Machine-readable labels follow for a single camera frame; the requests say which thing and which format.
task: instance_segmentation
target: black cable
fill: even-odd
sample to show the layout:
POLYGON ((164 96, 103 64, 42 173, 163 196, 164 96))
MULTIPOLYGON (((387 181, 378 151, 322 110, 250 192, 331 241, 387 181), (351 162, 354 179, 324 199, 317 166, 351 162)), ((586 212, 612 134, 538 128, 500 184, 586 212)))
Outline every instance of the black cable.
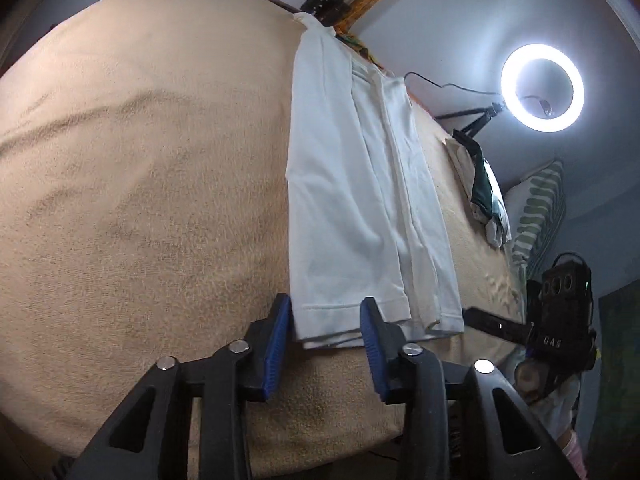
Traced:
POLYGON ((568 254, 570 254, 571 256, 574 256, 575 258, 578 258, 584 266, 589 267, 587 265, 587 262, 584 260, 584 258, 582 256, 580 256, 580 254, 574 253, 573 251, 565 251, 564 253, 558 254, 558 256, 556 256, 556 259, 554 260, 554 262, 553 262, 553 264, 551 266, 555 267, 556 264, 558 263, 558 260, 560 258, 562 258, 563 256, 567 256, 568 254))
POLYGON ((554 114, 554 111, 552 110, 551 104, 549 104, 549 101, 547 101, 546 99, 543 99, 539 95, 535 95, 535 94, 525 95, 524 97, 518 97, 518 99, 520 101, 524 101, 524 99, 535 99, 540 103, 540 106, 542 107, 542 111, 545 113, 547 117, 552 117, 554 114))
POLYGON ((386 458, 387 460, 393 460, 394 462, 400 462, 397 458, 393 456, 383 455, 381 453, 376 453, 375 451, 369 451, 374 456, 379 456, 380 458, 386 458))
POLYGON ((459 90, 464 90, 465 92, 471 92, 473 94, 502 96, 502 94, 498 92, 481 92, 479 90, 472 90, 471 88, 465 88, 463 86, 456 85, 455 83, 446 83, 444 85, 439 85, 438 83, 433 82, 431 79, 427 79, 425 76, 423 76, 422 74, 418 74, 417 72, 407 72, 406 74, 404 74, 404 80, 406 81, 406 77, 411 74, 417 75, 419 78, 424 79, 427 83, 431 83, 432 85, 437 86, 438 88, 446 88, 447 86, 453 86, 455 88, 458 88, 459 90))

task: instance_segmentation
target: bed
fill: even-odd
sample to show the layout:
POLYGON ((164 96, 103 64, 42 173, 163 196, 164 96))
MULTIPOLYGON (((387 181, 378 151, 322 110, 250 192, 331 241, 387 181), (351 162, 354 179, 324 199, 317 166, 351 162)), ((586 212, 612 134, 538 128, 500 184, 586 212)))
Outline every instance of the bed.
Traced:
MULTIPOLYGON (((21 431, 78 454, 159 356, 210 355, 287 291, 303 31, 267 0, 103 0, 0 78, 0 412, 21 431)), ((462 303, 521 319, 510 258, 473 220, 447 134, 414 112, 462 303)), ((473 330, 425 345, 462 364, 513 349, 473 330)), ((292 343, 273 402, 248 412, 252 469, 354 454, 401 433, 402 416, 373 391, 363 349, 292 343)))

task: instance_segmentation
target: folded clothing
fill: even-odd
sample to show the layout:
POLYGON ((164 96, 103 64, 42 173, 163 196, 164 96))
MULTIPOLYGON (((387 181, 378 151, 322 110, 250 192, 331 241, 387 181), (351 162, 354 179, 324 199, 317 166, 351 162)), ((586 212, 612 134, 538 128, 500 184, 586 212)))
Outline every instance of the folded clothing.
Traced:
POLYGON ((306 348, 361 346, 360 302, 412 340, 463 331, 449 239, 402 78, 308 14, 293 69, 289 271, 306 348))
POLYGON ((462 181, 471 212, 485 224, 489 245, 500 248, 511 240, 511 228, 498 181, 477 142, 456 131, 453 137, 446 140, 445 146, 462 181))

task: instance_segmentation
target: pillow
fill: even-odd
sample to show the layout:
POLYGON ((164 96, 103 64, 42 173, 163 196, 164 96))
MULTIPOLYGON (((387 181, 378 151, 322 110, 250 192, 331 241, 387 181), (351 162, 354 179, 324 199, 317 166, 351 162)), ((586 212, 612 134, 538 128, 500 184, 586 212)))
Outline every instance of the pillow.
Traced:
POLYGON ((508 190, 504 203, 511 224, 511 255, 526 279, 538 275, 566 212, 563 165, 555 160, 508 190))

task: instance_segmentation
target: black clamp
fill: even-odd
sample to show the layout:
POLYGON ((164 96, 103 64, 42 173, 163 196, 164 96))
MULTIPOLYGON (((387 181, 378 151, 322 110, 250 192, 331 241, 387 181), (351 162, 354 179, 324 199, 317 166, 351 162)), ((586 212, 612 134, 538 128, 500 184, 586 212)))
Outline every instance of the black clamp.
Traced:
POLYGON ((114 410, 67 480, 182 480, 191 406, 202 398, 199 478, 250 480, 245 402, 265 402, 278 385, 290 299, 278 294, 266 319, 211 357, 158 360, 114 410))
MULTIPOLYGON (((209 358, 166 356, 140 379, 73 464, 65 480, 184 480, 191 406, 202 398, 198 478, 251 480, 244 405, 277 388, 290 325, 278 294, 266 319, 209 358)), ((383 322, 373 298, 360 306, 374 387, 387 404, 406 404, 399 480, 449 480, 448 402, 460 411, 462 478, 577 480, 552 437, 502 374, 480 360, 441 362, 383 322)))
POLYGON ((484 108, 470 108, 469 110, 462 110, 461 112, 439 115, 435 119, 437 121, 443 121, 446 119, 453 119, 455 117, 466 117, 468 115, 481 114, 480 117, 460 130, 460 134, 473 138, 492 118, 506 109, 507 108, 504 104, 492 103, 490 106, 484 108))
POLYGON ((333 27, 351 10, 354 0, 306 0, 301 12, 315 16, 325 27, 333 27))
POLYGON ((461 413, 462 478, 577 480, 553 438, 494 365, 441 362, 385 323, 376 301, 360 306, 360 327, 380 399, 406 404, 398 480, 449 480, 447 401, 461 413))

